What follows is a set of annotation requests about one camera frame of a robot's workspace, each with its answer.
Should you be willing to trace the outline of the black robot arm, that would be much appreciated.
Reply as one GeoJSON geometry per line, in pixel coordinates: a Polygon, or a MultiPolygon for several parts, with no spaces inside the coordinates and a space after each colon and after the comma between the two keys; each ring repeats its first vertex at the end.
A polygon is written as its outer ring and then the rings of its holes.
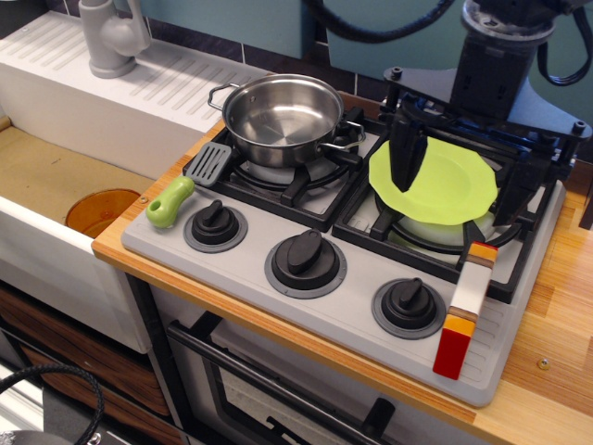
{"type": "Polygon", "coordinates": [[[587,61],[572,76],[549,75],[547,41],[563,14],[574,17],[590,51],[592,31],[581,1],[467,1],[467,35],[456,69],[386,74],[392,177],[400,190],[411,187],[433,130],[513,152],[495,205],[496,225],[513,223],[542,184],[569,175],[575,151],[592,129],[551,105],[528,81],[533,65],[556,86],[578,82],[590,68],[587,61]]]}

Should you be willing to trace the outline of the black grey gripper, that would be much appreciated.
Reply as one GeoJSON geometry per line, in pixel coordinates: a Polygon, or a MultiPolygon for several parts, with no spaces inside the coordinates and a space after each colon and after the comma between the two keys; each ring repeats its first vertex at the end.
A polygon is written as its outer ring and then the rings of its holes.
{"type": "MultiPolygon", "coordinates": [[[[445,113],[470,121],[484,131],[511,138],[542,136],[556,139],[560,159],[571,159],[592,143],[592,127],[550,104],[528,81],[540,39],[509,40],[469,32],[458,67],[424,70],[392,67],[385,80],[400,92],[425,98],[445,113]]],[[[391,179],[401,192],[410,189],[427,148],[424,126],[402,112],[394,116],[389,138],[391,179]]],[[[494,204],[494,226],[515,222],[538,191],[553,179],[551,158],[520,155],[495,159],[499,186],[494,204]]]]}

